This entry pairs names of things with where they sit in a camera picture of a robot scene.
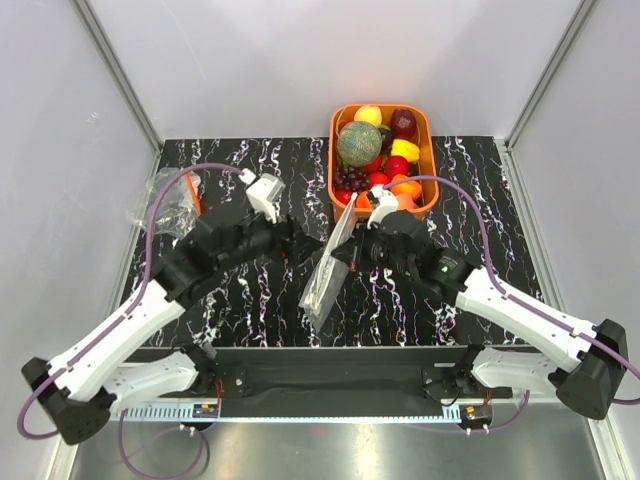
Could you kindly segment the polka dot zip bag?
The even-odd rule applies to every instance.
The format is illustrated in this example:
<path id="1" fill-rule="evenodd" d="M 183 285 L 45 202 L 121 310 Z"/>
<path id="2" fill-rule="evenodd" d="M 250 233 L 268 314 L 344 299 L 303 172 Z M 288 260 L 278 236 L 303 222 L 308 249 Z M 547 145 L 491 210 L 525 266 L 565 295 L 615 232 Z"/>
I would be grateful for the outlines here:
<path id="1" fill-rule="evenodd" d="M 337 221 L 326 247 L 303 291 L 299 307 L 315 332 L 320 332 L 350 271 L 350 261 L 336 259 L 333 253 L 351 237 L 357 222 L 353 193 Z"/>

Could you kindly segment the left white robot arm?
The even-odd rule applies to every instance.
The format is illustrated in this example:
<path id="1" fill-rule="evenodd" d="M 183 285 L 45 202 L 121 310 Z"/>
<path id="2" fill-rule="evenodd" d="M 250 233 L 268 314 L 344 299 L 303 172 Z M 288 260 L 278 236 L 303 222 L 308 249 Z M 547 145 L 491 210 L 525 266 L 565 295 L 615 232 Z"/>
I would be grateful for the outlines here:
<path id="1" fill-rule="evenodd" d="M 290 217 L 208 213 L 118 310 L 64 353 L 34 357 L 21 369 L 38 402 L 68 445 L 98 433 L 112 414 L 166 394 L 203 396 L 215 386 L 211 354 L 182 346 L 131 370 L 121 366 L 153 333 L 178 319 L 215 287 L 218 278 L 261 257 L 298 265 L 320 247 Z"/>

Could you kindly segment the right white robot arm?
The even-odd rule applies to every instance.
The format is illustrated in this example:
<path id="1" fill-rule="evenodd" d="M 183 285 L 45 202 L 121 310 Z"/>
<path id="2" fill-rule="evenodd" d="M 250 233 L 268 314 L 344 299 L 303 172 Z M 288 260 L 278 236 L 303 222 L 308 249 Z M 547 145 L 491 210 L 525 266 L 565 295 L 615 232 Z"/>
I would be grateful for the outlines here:
<path id="1" fill-rule="evenodd" d="M 335 228 L 328 253 L 352 271 L 389 269 L 429 301 L 483 317 L 534 347 L 469 348 L 453 374 L 463 395 L 495 388 L 553 392 L 577 414 L 607 416 L 628 369 L 626 331 L 617 322 L 594 324 L 525 295 L 475 258 L 437 245 L 404 210 L 379 223 L 361 219 Z"/>

